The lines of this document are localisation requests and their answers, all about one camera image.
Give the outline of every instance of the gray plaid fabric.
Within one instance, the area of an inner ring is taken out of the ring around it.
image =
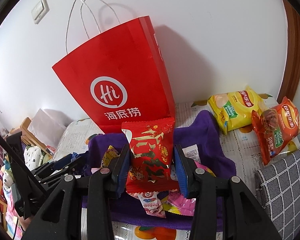
[[[300,149],[255,171],[257,199],[283,240],[300,230]]]

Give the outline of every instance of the light switch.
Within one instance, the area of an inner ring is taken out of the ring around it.
[[[35,24],[38,24],[41,19],[47,14],[49,7],[47,0],[40,0],[36,6],[31,10],[32,19]]]

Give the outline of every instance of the yellow package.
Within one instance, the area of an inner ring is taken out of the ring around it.
[[[249,87],[243,91],[213,95],[208,103],[225,135],[228,131],[252,124],[252,110],[261,114],[267,109],[262,98]]]

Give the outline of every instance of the purple cloth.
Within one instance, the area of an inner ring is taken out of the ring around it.
[[[97,135],[89,142],[90,165],[98,168],[109,145],[119,152],[128,141],[122,133]],[[189,127],[174,129],[173,143],[182,148],[196,144],[201,163],[209,167],[217,177],[229,179],[236,175],[235,164],[226,158],[219,141],[219,127],[213,115],[206,110],[201,111],[194,123]],[[110,211],[113,221],[124,222],[145,227],[166,227],[190,230],[192,217],[166,212],[166,219],[149,216],[140,201],[124,193],[119,199],[110,199]],[[222,204],[217,201],[217,231],[222,231]]]

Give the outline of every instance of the red lay's chip bag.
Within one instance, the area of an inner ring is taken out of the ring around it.
[[[174,123],[173,117],[122,123],[133,153],[126,184],[128,193],[179,188],[178,182],[170,177]]]
[[[282,103],[264,111],[261,116],[252,111],[252,125],[258,136],[264,165],[278,155],[300,133],[300,116],[286,97]]]

